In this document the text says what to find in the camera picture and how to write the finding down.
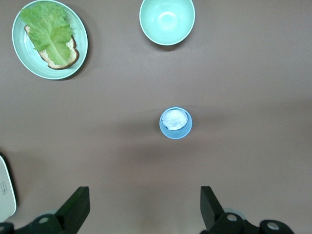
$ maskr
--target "bowl rim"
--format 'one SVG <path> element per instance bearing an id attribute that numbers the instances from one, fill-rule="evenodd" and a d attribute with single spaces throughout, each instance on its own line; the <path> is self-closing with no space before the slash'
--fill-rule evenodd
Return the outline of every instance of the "bowl rim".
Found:
<path id="1" fill-rule="evenodd" d="M 171 136 L 168 136 L 167 134 L 165 134 L 165 133 L 163 132 L 163 130 L 162 130 L 162 128 L 161 128 L 161 125 L 163 125 L 161 119 L 162 119 L 162 117 L 164 116 L 165 113 L 167 113 L 167 112 L 170 111 L 170 110 L 176 110 L 176 109 L 182 110 L 182 111 L 184 111 L 184 112 L 186 113 L 186 115 L 187 115 L 187 117 L 188 117 L 188 122 L 189 122 L 189 121 L 191 122 L 191 126 L 190 126 L 190 129 L 189 129 L 189 130 L 186 132 L 186 134 L 184 134 L 183 136 L 180 136 L 180 137 L 171 137 Z M 161 114 L 160 119 L 159 119 L 159 128 L 160 128 L 161 132 L 162 132 L 166 137 L 168 137 L 168 138 L 170 138 L 170 139 L 174 139 L 174 140 L 178 140 L 178 139 L 181 139 L 181 138 L 186 137 L 186 136 L 190 133 L 192 127 L 193 127 L 192 116 L 190 115 L 190 113 L 189 113 L 187 110 L 185 110 L 184 108 L 179 107 L 179 106 L 172 106 L 172 107 L 167 108 L 167 109 L 164 110 L 164 112 Z"/>
<path id="2" fill-rule="evenodd" d="M 24 9 L 24 8 L 26 8 L 26 7 L 28 7 L 28 6 L 32 5 L 32 4 L 35 4 L 35 3 L 39 2 L 39 1 L 49 1 L 49 2 L 57 3 L 57 4 L 61 5 L 62 7 L 68 9 L 68 10 L 69 10 L 71 13 L 73 13 L 73 15 L 79 20 L 79 22 L 81 23 L 81 25 L 82 25 L 82 27 L 83 27 L 83 29 L 84 29 L 84 32 L 83 32 L 83 33 L 86 35 L 86 40 L 84 41 L 84 43 L 85 43 L 85 45 L 86 45 L 86 52 L 83 53 L 83 54 L 79 53 L 79 56 L 82 55 L 82 61 L 81 61 L 81 63 L 78 65 L 78 67 L 77 67 L 75 70 L 73 70 L 72 72 L 70 72 L 70 73 L 68 73 L 68 74 L 66 74 L 66 75 L 64 75 L 64 76 L 61 76 L 61 77 L 59 77 L 59 78 L 51 78 L 51 77 L 48 77 L 48 76 L 40 75 L 40 74 L 34 72 L 33 70 L 31 70 L 31 68 L 29 68 L 29 67 L 24 63 L 24 61 L 20 58 L 20 56 L 19 56 L 19 54 L 18 54 L 18 52 L 17 52 L 17 49 L 16 49 L 16 47 L 15 47 L 15 42 L 14 42 L 14 28 L 15 28 L 16 21 L 18 20 L 18 18 L 19 18 L 19 16 L 20 16 L 20 11 L 18 12 L 18 14 L 16 15 L 16 17 L 15 17 L 15 19 L 14 19 L 13 26 L 12 26 L 12 34 L 11 34 L 12 43 L 13 43 L 13 47 L 14 47 L 15 53 L 16 53 L 16 55 L 18 56 L 18 58 L 19 58 L 19 60 L 21 61 L 21 63 L 22 63 L 30 72 L 32 72 L 33 74 L 35 74 L 35 75 L 37 75 L 37 76 L 39 76 L 39 77 L 41 77 L 41 78 L 51 79 L 51 80 L 57 80 L 57 79 L 65 79 L 65 78 L 68 78 L 68 77 L 72 76 L 74 73 L 76 73 L 76 72 L 81 68 L 81 66 L 83 65 L 83 63 L 84 63 L 84 61 L 85 61 L 85 59 L 86 59 L 86 57 L 87 57 L 87 54 L 88 54 L 88 47 L 89 47 L 87 31 L 86 31 L 86 29 L 85 29 L 85 26 L 84 26 L 83 22 L 81 21 L 80 17 L 76 14 L 76 12 L 75 12 L 74 10 L 72 10 L 69 6 L 65 5 L 65 4 L 62 3 L 62 2 L 59 2 L 59 1 L 56 1 L 56 0 L 34 0 L 34 1 L 32 1 L 32 2 L 30 2 L 30 3 L 28 3 L 28 4 L 26 4 L 25 6 L 23 6 L 22 9 Z"/>
<path id="3" fill-rule="evenodd" d="M 189 0 L 191 5 L 192 5 L 192 9 L 193 9 L 193 22 L 192 22 L 192 26 L 190 28 L 190 30 L 188 31 L 188 33 L 180 40 L 178 41 L 175 41 L 173 43 L 161 43 L 161 42 L 157 42 L 156 40 L 152 39 L 144 30 L 143 28 L 143 25 L 142 25 L 142 20 L 141 20 L 141 12 L 142 12 L 142 7 L 143 7 L 143 4 L 146 2 L 146 1 L 149 1 L 149 0 L 143 0 L 142 4 L 141 4 L 141 7 L 140 7 L 140 12 L 139 12 L 139 21 L 140 21 L 140 25 L 141 25 L 141 28 L 142 28 L 142 31 L 144 32 L 145 36 L 147 36 L 147 38 L 149 40 L 151 40 L 152 42 L 158 44 L 158 45 L 175 45 L 175 44 L 178 44 L 180 43 L 181 41 L 183 41 L 191 32 L 191 30 L 193 29 L 193 26 L 194 26 L 194 23 L 195 23 L 195 7 L 194 7 L 194 4 L 193 4 L 193 1 L 192 0 Z"/>

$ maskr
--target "white device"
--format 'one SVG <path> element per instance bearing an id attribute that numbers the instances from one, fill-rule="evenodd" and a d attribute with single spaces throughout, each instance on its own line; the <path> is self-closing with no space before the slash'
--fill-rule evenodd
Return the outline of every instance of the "white device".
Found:
<path id="1" fill-rule="evenodd" d="M 4 222 L 16 211 L 16 199 L 8 168 L 0 155 L 0 222 Z"/>

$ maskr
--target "green leaf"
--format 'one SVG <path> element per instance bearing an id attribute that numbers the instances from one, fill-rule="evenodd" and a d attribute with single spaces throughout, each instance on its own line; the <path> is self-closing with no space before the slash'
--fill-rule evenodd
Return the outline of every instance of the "green leaf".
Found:
<path id="1" fill-rule="evenodd" d="M 34 7 L 22 9 L 21 19 L 30 27 L 29 38 L 40 51 L 46 50 L 56 65 L 66 65 L 70 49 L 66 46 L 72 36 L 66 13 L 52 2 L 38 2 Z"/>

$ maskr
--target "bowl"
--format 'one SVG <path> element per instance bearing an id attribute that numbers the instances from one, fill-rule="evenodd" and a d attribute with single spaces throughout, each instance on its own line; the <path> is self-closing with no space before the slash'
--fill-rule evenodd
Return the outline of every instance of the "bowl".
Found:
<path id="1" fill-rule="evenodd" d="M 139 19 L 144 34 L 159 45 L 184 40 L 195 22 L 192 0 L 144 0 Z"/>
<path id="2" fill-rule="evenodd" d="M 188 117 L 188 121 L 186 123 L 186 125 L 178 130 L 169 130 L 163 123 L 162 123 L 162 117 L 170 110 L 182 110 L 186 113 L 187 117 Z M 192 129 L 192 125 L 193 125 L 193 121 L 192 121 L 192 117 L 190 115 L 190 113 L 178 106 L 174 106 L 174 107 L 170 107 L 167 110 L 165 110 L 159 120 L 159 126 L 160 126 L 160 130 L 161 132 L 168 138 L 170 139 L 181 139 L 184 138 L 188 133 L 190 133 L 191 129 Z"/>
<path id="3" fill-rule="evenodd" d="M 79 58 L 72 66 L 62 70 L 55 70 L 48 67 L 45 62 L 34 49 L 34 45 L 24 30 L 24 23 L 20 18 L 20 12 L 17 14 L 12 28 L 12 41 L 15 52 L 22 64 L 35 75 L 46 79 L 64 79 L 74 74 L 83 64 L 88 51 L 88 38 L 84 25 L 78 15 L 65 4 L 55 0 L 41 0 L 54 2 L 63 7 L 66 12 L 66 21 L 70 23 L 73 30 L 73 37 L 76 41 L 76 49 L 79 51 Z M 33 1 L 23 8 L 33 7 L 38 1 Z"/>

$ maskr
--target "bread crust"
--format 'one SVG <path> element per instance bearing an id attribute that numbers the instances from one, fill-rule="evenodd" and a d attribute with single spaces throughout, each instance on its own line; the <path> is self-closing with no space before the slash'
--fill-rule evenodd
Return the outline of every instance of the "bread crust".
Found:
<path id="1" fill-rule="evenodd" d="M 28 25 L 26 25 L 24 27 L 24 30 L 26 31 L 27 35 L 29 35 L 29 30 L 30 27 Z M 66 69 L 69 68 L 70 66 L 72 66 L 73 64 L 75 64 L 79 58 L 79 51 L 76 49 L 76 41 L 74 39 L 73 36 L 71 36 L 71 39 L 68 43 L 66 43 L 67 47 L 71 50 L 71 56 L 68 59 L 69 62 L 66 65 L 55 65 L 54 62 L 52 60 L 49 59 L 48 54 L 46 53 L 45 50 L 43 51 L 38 51 L 40 57 L 47 62 L 48 67 L 55 69 L 55 70 L 62 70 L 62 69 Z"/>

